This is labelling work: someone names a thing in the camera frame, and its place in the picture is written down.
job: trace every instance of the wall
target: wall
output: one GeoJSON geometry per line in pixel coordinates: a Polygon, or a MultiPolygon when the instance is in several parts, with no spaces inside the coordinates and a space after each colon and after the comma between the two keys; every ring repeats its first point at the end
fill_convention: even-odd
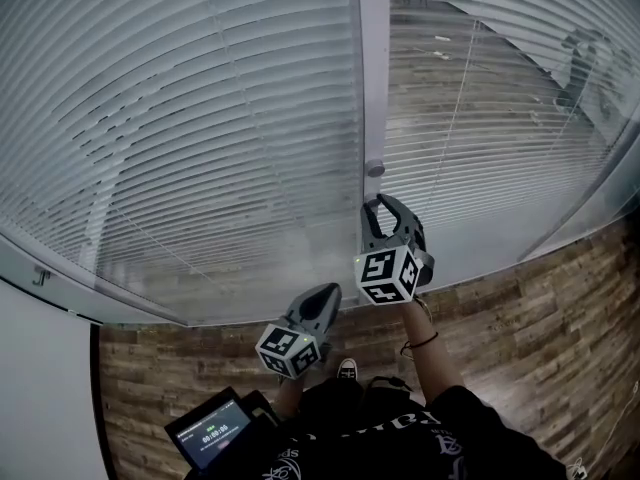
{"type": "Polygon", "coordinates": [[[90,324],[0,282],[0,478],[106,479],[90,324]]]}
{"type": "MultiPolygon", "coordinates": [[[[640,378],[640,237],[623,219],[590,238],[515,268],[429,293],[434,323],[467,385],[565,464],[590,478],[640,438],[636,397],[601,462],[593,460],[640,378]]],[[[102,327],[102,402],[121,479],[182,479],[188,470],[163,426],[231,385],[273,397],[277,378],[254,345],[264,324],[185,329],[102,327]]],[[[397,375],[406,340],[388,307],[340,313],[333,351],[316,381],[354,357],[360,379],[397,375]]]]}

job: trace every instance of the bracelet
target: bracelet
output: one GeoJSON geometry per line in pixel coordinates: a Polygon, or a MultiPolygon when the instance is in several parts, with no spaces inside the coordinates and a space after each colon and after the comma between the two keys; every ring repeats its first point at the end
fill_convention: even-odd
{"type": "Polygon", "coordinates": [[[423,345],[428,345],[429,343],[431,343],[433,340],[435,340],[437,337],[439,336],[438,331],[436,331],[436,333],[431,336],[431,338],[429,338],[428,340],[423,341],[422,343],[418,343],[417,345],[409,345],[408,348],[410,348],[411,350],[413,350],[414,348],[418,348],[418,347],[422,347],[423,345]]]}

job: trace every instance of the window blind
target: window blind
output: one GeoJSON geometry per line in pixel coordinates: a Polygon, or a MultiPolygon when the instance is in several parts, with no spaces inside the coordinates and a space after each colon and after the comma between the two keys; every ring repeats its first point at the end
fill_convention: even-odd
{"type": "Polygon", "coordinates": [[[2,2],[3,234],[191,323],[353,284],[357,2],[2,2]]]}
{"type": "Polygon", "coordinates": [[[606,165],[640,96],[637,2],[390,0],[382,190],[441,257],[458,247],[443,238],[454,226],[477,235],[467,256],[502,249],[483,272],[459,251],[458,273],[436,272],[434,287],[516,263],[606,165]],[[500,241],[509,219],[529,229],[500,241]]]}

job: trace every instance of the person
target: person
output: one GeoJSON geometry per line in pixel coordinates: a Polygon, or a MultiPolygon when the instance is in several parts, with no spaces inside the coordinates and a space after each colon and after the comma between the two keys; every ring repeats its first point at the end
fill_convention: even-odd
{"type": "Polygon", "coordinates": [[[428,404],[412,400],[399,379],[363,388],[353,359],[307,391],[304,378],[286,379],[273,403],[285,421],[259,477],[566,479],[564,465],[465,388],[421,305],[399,309],[428,404]]]}

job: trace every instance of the sneaker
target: sneaker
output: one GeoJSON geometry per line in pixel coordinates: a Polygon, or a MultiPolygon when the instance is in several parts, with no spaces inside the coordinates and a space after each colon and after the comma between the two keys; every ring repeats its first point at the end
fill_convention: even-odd
{"type": "Polygon", "coordinates": [[[356,366],[355,359],[351,359],[348,357],[344,361],[340,363],[340,367],[338,368],[339,379],[353,379],[358,380],[358,367],[356,366]]]}

